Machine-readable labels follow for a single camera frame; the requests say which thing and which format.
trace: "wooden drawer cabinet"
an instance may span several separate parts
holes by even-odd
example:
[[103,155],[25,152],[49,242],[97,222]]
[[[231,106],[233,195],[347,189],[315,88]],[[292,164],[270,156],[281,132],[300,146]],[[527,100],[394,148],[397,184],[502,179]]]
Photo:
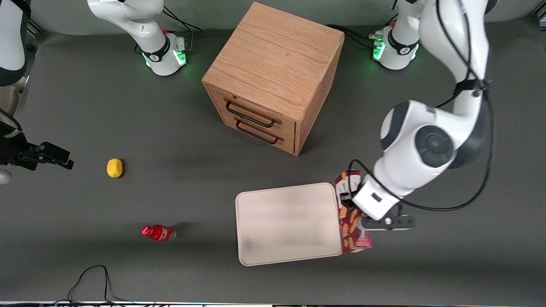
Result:
[[202,82],[227,126],[297,156],[342,45],[340,31],[254,2]]

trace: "yellow fruit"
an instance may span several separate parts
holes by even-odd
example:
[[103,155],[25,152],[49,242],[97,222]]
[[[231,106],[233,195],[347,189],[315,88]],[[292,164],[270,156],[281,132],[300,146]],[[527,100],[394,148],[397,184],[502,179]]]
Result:
[[112,178],[119,178],[123,173],[123,164],[121,163],[121,160],[112,159],[108,161],[106,172],[108,173],[108,176]]

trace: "plastic bottle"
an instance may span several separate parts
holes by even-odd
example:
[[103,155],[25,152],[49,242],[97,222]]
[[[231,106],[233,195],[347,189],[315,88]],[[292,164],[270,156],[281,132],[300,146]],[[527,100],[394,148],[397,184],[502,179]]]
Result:
[[172,241],[176,237],[176,230],[173,227],[163,225],[143,226],[140,233],[155,241]]

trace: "black metal handle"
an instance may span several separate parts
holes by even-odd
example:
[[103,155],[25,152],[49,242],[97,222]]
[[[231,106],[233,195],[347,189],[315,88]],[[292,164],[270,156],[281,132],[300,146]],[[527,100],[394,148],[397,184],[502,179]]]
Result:
[[252,133],[252,132],[250,132],[250,131],[248,131],[248,130],[246,130],[246,129],[243,129],[243,128],[239,127],[239,124],[240,124],[240,123],[241,123],[241,121],[240,121],[240,120],[237,120],[237,124],[235,124],[235,126],[237,127],[237,129],[238,129],[239,131],[242,131],[242,132],[244,132],[244,133],[250,135],[251,137],[255,137],[255,138],[259,139],[260,141],[264,141],[264,142],[266,142],[266,143],[268,143],[268,144],[271,144],[271,145],[277,144],[277,142],[278,142],[278,140],[279,140],[279,137],[276,137],[274,141],[270,141],[270,140],[268,140],[268,139],[266,139],[266,138],[262,138],[261,136],[255,134],[255,133]]
[[233,109],[230,109],[229,106],[232,104],[232,102],[229,101],[229,100],[227,100],[227,99],[226,99],[226,101],[227,101],[227,103],[225,104],[225,108],[228,109],[228,111],[229,111],[230,113],[233,113],[233,114],[235,114],[235,115],[239,115],[239,116],[241,116],[242,118],[244,118],[245,120],[251,121],[251,122],[253,122],[253,123],[255,123],[255,124],[258,124],[258,125],[260,125],[260,126],[262,126],[262,127],[265,127],[265,128],[271,128],[271,127],[273,127],[273,124],[275,123],[275,120],[271,120],[271,123],[264,123],[264,122],[261,122],[261,121],[259,121],[259,120],[255,120],[255,119],[253,119],[252,117],[248,117],[248,116],[246,116],[246,115],[243,114],[243,113],[240,113],[240,112],[237,112],[237,111],[235,111],[235,110],[233,110]]

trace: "gray table surface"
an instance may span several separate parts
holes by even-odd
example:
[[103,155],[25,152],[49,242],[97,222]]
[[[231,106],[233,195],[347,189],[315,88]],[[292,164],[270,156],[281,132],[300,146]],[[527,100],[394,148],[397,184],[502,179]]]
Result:
[[[361,28],[366,33],[373,28]],[[42,37],[23,106],[31,142],[67,150],[72,171],[6,167],[0,186],[0,300],[56,300],[87,267],[104,264],[130,300],[289,304],[546,304],[546,55],[537,20],[487,25],[497,123],[491,180],[456,212],[406,208],[418,227],[373,233],[358,254],[244,267],[235,196],[333,182],[352,158],[381,157],[379,127],[406,99],[436,105],[454,82],[420,49],[403,71],[346,42],[334,85],[300,157],[227,128],[200,79],[229,31],[195,35],[189,65],[158,77],[121,36]],[[113,157],[126,176],[110,179]],[[450,170],[408,199],[453,205],[477,189],[485,157]],[[172,243],[139,233],[176,225]],[[91,271],[74,297],[101,300]]]

